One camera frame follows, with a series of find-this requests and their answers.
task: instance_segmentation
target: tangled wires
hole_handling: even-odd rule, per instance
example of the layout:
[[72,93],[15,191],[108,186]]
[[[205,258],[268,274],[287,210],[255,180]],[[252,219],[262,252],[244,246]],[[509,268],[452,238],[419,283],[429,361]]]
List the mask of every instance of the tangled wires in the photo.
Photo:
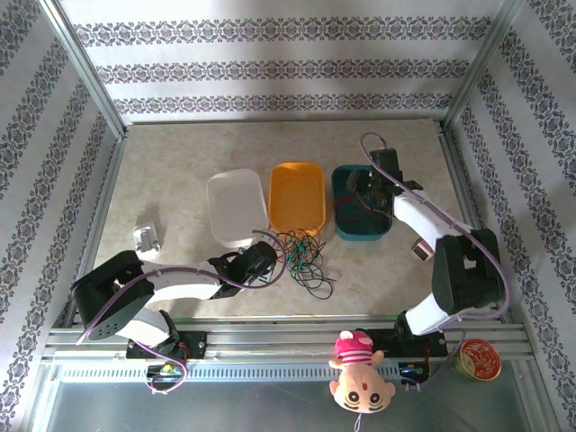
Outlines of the tangled wires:
[[[311,236],[307,231],[308,229],[298,229],[298,231],[279,234],[286,248],[286,267],[298,285],[306,288],[317,299],[327,300],[334,292],[335,280],[327,278],[321,269],[324,263],[321,250],[326,242],[320,243],[318,229],[314,227],[309,227],[309,229],[315,230],[316,234]],[[328,294],[319,295],[319,289],[323,286],[328,288]]]

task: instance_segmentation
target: white plastic tray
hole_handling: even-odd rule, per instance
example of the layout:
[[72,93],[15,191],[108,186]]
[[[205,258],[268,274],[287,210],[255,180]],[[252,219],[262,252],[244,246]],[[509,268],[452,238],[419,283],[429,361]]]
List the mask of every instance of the white plastic tray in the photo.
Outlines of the white plastic tray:
[[206,184],[212,235],[226,248],[243,248],[252,230],[268,228],[260,177],[251,169],[213,176]]

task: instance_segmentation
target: plush toy face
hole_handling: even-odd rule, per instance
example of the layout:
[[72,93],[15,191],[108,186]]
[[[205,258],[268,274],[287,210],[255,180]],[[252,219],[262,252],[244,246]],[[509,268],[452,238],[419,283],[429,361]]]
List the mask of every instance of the plush toy face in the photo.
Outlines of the plush toy face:
[[351,364],[344,369],[338,381],[330,383],[334,400],[345,410],[369,414],[386,408],[396,393],[391,382],[368,364]]

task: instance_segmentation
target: tin can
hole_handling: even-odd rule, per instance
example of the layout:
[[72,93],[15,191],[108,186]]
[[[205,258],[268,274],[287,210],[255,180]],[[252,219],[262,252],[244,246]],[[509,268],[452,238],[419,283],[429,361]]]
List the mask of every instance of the tin can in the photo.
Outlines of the tin can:
[[455,360],[456,369],[475,381],[492,381],[502,370],[496,348],[483,339],[466,340]]

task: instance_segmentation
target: orange plastic tray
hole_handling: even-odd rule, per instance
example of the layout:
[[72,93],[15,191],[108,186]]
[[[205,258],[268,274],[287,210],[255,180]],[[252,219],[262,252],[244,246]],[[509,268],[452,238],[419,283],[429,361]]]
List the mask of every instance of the orange plastic tray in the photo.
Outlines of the orange plastic tray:
[[326,222],[324,172],[310,162],[286,162],[270,175],[268,217],[276,232],[320,230]]

